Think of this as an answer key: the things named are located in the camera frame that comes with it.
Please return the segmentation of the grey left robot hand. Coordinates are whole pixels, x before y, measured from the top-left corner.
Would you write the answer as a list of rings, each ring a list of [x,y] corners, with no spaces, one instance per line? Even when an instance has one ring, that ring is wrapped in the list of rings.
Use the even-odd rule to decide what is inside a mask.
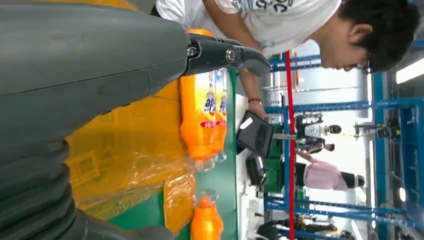
[[[123,230],[75,207],[66,137],[181,76],[270,72],[236,40],[188,33],[144,12],[64,2],[0,6],[0,237],[172,240],[164,226]]]

